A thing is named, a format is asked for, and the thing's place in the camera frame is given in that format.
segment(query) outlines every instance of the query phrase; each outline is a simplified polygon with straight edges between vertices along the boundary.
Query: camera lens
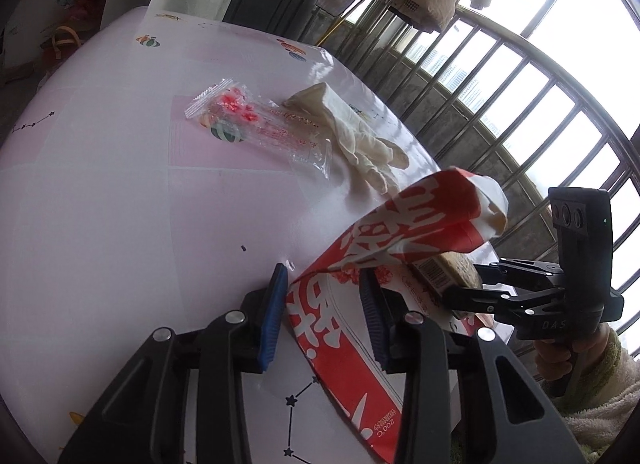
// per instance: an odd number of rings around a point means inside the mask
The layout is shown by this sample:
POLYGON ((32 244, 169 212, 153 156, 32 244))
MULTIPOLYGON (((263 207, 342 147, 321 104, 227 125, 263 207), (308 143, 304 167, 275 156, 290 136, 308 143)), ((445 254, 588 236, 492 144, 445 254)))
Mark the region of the camera lens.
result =
POLYGON ((569 206, 566 204, 562 206, 562 221, 564 222, 564 225, 571 224, 571 212, 569 211, 569 206))
POLYGON ((574 223, 575 223, 575 227, 582 227, 583 221, 582 221, 582 212, 580 211, 580 209, 576 209, 574 211, 574 223))

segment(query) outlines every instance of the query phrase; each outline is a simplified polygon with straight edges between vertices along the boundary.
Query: pink tablecloth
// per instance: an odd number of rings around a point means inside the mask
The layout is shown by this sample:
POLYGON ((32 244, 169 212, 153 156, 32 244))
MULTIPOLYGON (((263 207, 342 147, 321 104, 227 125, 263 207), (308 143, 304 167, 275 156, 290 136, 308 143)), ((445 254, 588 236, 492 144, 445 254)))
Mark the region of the pink tablecloth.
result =
MULTIPOLYGON (((401 187, 437 170, 350 71, 297 46, 135 9, 47 81, 4 144, 0 394, 49 462, 74 431, 69 412, 86 413, 153 329, 204 327, 279 261, 300 275, 382 201, 339 155, 325 180, 278 152, 213 137, 184 119, 193 95, 234 78, 277 102, 326 81, 409 154, 401 187)), ((286 460, 284 397, 312 383, 288 331, 270 371, 244 383, 254 463, 286 460)), ((300 398, 297 454, 372 462, 317 384, 300 398)))

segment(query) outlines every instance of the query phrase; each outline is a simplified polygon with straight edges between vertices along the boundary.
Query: red and white paper bag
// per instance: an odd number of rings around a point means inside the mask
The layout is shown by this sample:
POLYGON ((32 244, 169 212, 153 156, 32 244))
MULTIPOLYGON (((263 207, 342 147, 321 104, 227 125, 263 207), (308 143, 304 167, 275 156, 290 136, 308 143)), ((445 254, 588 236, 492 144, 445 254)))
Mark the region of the red and white paper bag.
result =
POLYGON ((353 224, 293 282, 287 311, 309 363, 367 444, 393 462, 404 376, 375 362, 358 294, 358 273, 377 267, 385 288, 400 292, 444 329, 473 333, 439 307, 406 264, 437 253, 469 253, 506 227, 507 199, 489 177, 459 169, 435 173, 353 224))

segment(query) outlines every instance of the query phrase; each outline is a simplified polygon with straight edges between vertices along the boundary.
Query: yellow pole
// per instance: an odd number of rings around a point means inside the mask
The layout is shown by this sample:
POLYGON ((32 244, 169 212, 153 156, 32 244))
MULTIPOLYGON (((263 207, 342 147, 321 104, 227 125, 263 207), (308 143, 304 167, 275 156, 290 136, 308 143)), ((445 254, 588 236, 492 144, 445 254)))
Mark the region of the yellow pole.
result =
POLYGON ((340 27, 340 25, 342 25, 344 21, 353 13, 353 11, 356 10, 360 5, 362 5, 363 2, 364 0, 360 0, 359 2, 356 3, 356 5, 351 7, 345 14, 342 14, 342 16, 338 18, 338 21, 334 25, 332 25, 329 30, 327 30, 324 34, 322 34, 322 37, 316 43, 316 47, 322 46, 322 43, 327 41, 329 39, 329 36, 333 34, 334 31, 338 27, 340 27))

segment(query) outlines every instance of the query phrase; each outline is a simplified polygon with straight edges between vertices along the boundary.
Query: plastic wrapper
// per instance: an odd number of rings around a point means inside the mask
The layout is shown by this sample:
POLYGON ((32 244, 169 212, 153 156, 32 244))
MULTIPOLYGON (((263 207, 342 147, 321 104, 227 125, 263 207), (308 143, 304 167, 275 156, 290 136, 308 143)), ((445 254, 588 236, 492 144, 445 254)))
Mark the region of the plastic wrapper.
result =
POLYGON ((242 140, 284 151, 294 161, 315 166, 329 178, 332 146, 329 130, 271 100, 254 97, 233 79, 207 88, 185 110, 187 119, 242 140))

